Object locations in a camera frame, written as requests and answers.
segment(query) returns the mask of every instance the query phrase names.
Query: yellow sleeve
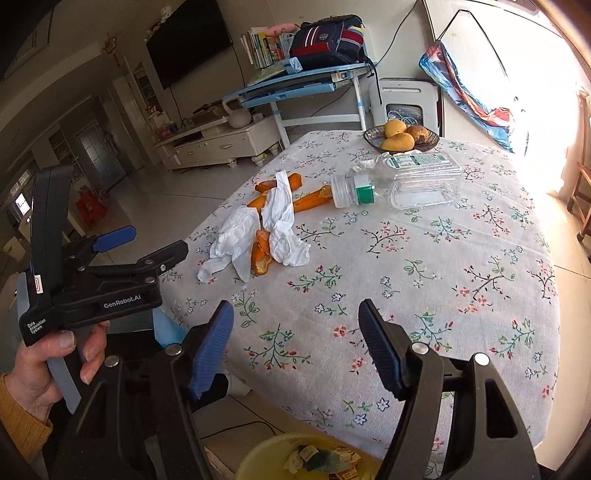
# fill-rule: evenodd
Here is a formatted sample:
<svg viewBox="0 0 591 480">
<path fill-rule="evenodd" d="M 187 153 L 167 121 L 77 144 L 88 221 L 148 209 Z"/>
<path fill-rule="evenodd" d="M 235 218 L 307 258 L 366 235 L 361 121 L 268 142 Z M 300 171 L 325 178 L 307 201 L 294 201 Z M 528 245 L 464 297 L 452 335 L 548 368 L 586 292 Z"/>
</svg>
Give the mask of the yellow sleeve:
<svg viewBox="0 0 591 480">
<path fill-rule="evenodd" d="M 3 375 L 0 377 L 0 421 L 21 455 L 31 462 L 39 453 L 53 426 L 42 424 L 16 403 L 6 388 Z"/>
</svg>

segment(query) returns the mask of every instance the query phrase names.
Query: kettlebell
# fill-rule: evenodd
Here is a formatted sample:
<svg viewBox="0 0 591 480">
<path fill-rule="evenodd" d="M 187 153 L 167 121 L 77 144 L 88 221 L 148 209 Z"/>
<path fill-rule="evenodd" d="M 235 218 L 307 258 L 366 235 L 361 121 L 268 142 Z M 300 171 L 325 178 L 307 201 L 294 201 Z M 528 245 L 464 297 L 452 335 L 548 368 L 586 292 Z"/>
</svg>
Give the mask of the kettlebell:
<svg viewBox="0 0 591 480">
<path fill-rule="evenodd" d="M 232 100 L 237 100 L 237 99 L 238 99 L 238 95 L 235 95 L 233 97 L 227 98 L 222 101 L 223 109 L 230 116 L 230 118 L 228 119 L 228 123 L 230 124 L 230 127 L 232 127 L 232 128 L 245 127 L 252 120 L 252 115 L 251 115 L 250 110 L 248 108 L 243 107 L 243 108 L 239 108 L 237 110 L 232 110 L 230 107 L 228 107 L 228 102 L 231 102 Z"/>
</svg>

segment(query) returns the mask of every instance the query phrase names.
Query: plastic container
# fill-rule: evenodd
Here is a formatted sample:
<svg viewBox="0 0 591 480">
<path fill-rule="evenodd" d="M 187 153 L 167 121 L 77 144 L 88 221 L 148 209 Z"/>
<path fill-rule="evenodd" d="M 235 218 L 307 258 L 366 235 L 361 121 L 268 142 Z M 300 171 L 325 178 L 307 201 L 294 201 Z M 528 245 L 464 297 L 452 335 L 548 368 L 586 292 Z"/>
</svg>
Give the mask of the plastic container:
<svg viewBox="0 0 591 480">
<path fill-rule="evenodd" d="M 447 153 L 381 154 L 374 167 L 375 180 L 390 181 L 404 176 L 459 175 L 462 169 Z"/>
<path fill-rule="evenodd" d="M 396 210 L 453 202 L 461 172 L 458 163 L 447 153 L 384 153 L 374 160 L 361 161 L 352 169 L 353 176 L 364 175 L 373 186 L 375 203 Z M 344 192 L 347 198 L 353 197 L 350 186 Z M 337 202 L 344 206 L 358 205 L 352 201 L 345 204 L 341 198 Z"/>
<path fill-rule="evenodd" d="M 456 178 L 395 181 L 389 202 L 398 210 L 423 208 L 454 202 L 457 193 Z"/>
<path fill-rule="evenodd" d="M 234 480 L 326 480 L 328 475 L 307 472 L 289 473 L 283 468 L 285 461 L 298 445 L 314 445 L 316 448 L 332 450 L 342 446 L 336 439 L 306 433 L 285 433 L 265 440 L 244 457 Z M 361 456 L 357 464 L 359 480 L 374 480 L 379 463 L 366 453 L 349 447 Z"/>
<path fill-rule="evenodd" d="M 330 188 L 337 208 L 367 205 L 374 202 L 374 185 L 365 173 L 332 175 Z"/>
</svg>

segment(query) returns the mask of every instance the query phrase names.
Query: wooden chair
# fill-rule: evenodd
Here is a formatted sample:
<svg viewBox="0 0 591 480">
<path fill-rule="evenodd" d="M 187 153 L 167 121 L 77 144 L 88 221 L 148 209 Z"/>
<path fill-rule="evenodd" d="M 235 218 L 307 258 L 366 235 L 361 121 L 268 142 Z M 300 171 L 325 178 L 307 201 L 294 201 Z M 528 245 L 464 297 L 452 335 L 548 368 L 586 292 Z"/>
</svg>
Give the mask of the wooden chair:
<svg viewBox="0 0 591 480">
<path fill-rule="evenodd" d="M 578 97 L 580 105 L 580 118 L 583 122 L 583 129 L 581 132 L 583 150 L 581 154 L 581 161 L 577 162 L 577 168 L 579 170 L 577 174 L 577 180 L 574 184 L 573 193 L 570 196 L 566 208 L 570 213 L 573 213 L 573 208 L 576 206 L 576 213 L 583 221 L 583 228 L 579 233 L 577 233 L 577 240 L 582 242 L 585 238 L 585 235 L 591 236 L 591 196 L 580 191 L 581 182 L 582 180 L 585 180 L 589 186 L 586 188 L 586 190 L 591 192 L 591 170 L 589 170 L 584 165 L 585 158 L 588 156 L 589 149 L 591 148 L 591 127 L 589 125 L 589 94 L 585 91 L 580 91 Z M 584 200 L 586 203 L 590 204 L 587 213 L 584 212 L 581 204 L 579 203 L 579 199 Z"/>
</svg>

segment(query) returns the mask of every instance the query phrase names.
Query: doorway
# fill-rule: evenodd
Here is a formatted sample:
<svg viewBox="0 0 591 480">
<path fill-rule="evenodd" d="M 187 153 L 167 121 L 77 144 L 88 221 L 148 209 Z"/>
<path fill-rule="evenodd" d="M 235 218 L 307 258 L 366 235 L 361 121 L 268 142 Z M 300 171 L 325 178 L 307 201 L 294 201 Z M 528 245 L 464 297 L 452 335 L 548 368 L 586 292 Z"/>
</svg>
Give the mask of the doorway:
<svg viewBox="0 0 591 480">
<path fill-rule="evenodd" d="M 125 177 L 125 171 L 117 160 L 116 152 L 103 137 L 104 134 L 96 121 L 89 123 L 76 135 L 104 188 L 109 190 Z"/>
</svg>

